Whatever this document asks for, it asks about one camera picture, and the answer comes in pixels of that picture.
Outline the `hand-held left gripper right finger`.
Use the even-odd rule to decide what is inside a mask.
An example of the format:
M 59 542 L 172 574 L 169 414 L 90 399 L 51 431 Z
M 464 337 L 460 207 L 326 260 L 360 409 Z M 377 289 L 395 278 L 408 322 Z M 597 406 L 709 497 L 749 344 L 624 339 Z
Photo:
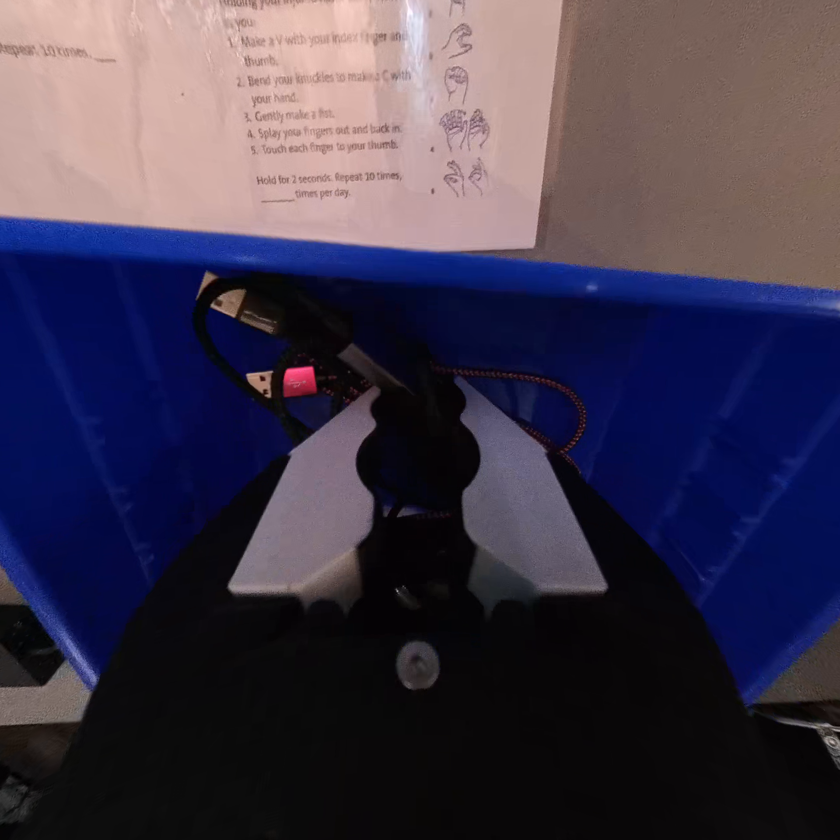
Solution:
M 542 596 L 601 596 L 607 582 L 545 449 L 462 378 L 461 422 L 479 447 L 463 493 L 476 546 L 469 591 L 486 611 Z

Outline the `printed paper sheet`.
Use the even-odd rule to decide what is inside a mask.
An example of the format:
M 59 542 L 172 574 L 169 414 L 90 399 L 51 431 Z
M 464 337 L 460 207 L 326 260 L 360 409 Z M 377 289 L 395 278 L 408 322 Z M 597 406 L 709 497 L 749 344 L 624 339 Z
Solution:
M 563 5 L 2 2 L 2 216 L 530 249 Z

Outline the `blue plastic bin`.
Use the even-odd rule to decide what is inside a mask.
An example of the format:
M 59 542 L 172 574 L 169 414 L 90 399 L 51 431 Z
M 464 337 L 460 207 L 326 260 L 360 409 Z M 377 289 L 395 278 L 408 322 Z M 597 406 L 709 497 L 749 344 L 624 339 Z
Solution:
M 203 274 L 291 275 L 582 399 L 573 459 L 759 700 L 838 621 L 838 291 L 2 217 L 2 566 L 87 688 L 177 552 L 288 438 L 194 334 Z

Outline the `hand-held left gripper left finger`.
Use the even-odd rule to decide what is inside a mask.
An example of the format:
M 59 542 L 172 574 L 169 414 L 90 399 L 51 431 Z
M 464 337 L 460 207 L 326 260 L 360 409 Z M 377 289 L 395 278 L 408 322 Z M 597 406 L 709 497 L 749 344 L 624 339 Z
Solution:
M 375 500 L 356 465 L 374 431 L 376 387 L 295 447 L 227 588 L 236 597 L 294 596 L 348 613 L 362 595 L 357 550 Z

